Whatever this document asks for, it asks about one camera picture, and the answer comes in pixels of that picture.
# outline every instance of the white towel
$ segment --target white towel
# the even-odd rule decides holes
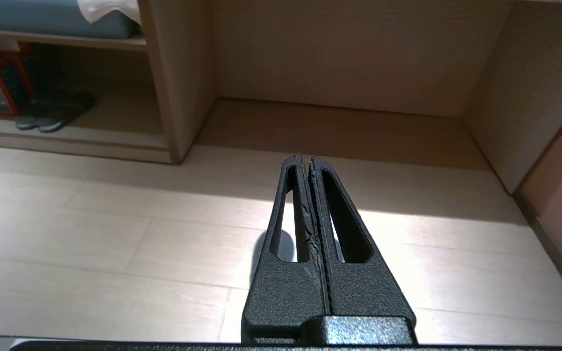
[[[137,0],[78,0],[78,6],[89,23],[95,23],[112,11],[121,11],[142,26]]]

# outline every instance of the wooden shelf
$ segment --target wooden shelf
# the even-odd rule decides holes
[[[488,171],[460,118],[219,98],[196,144]]]
[[[67,46],[96,47],[128,51],[146,51],[147,41],[142,33],[127,39],[101,39],[77,36],[58,36],[54,34],[0,31],[0,39],[39,42]]]
[[[14,126],[14,116],[0,116],[0,146],[170,162],[152,88],[114,82],[65,86],[67,91],[96,94],[97,104],[55,133],[20,131]]]

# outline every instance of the slipper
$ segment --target slipper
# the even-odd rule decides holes
[[[36,120],[47,114],[49,111],[49,106],[56,104],[64,93],[61,91],[47,91],[38,94],[28,105],[23,109],[21,115],[14,118],[14,124],[18,129],[22,131],[27,131],[36,127]]]
[[[88,111],[94,101],[94,95],[91,93],[79,93],[61,98],[49,109],[46,116],[35,120],[34,125],[43,133],[53,133]]]

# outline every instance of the wooden floor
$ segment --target wooden floor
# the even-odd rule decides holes
[[[561,345],[562,279],[475,153],[460,167],[325,159],[420,342]],[[197,145],[173,167],[0,149],[0,335],[238,342],[289,155]]]

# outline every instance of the wooden baseboard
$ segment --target wooden baseboard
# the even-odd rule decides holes
[[[524,194],[515,192],[513,198],[562,277],[562,249],[556,244],[554,236],[545,228]]]

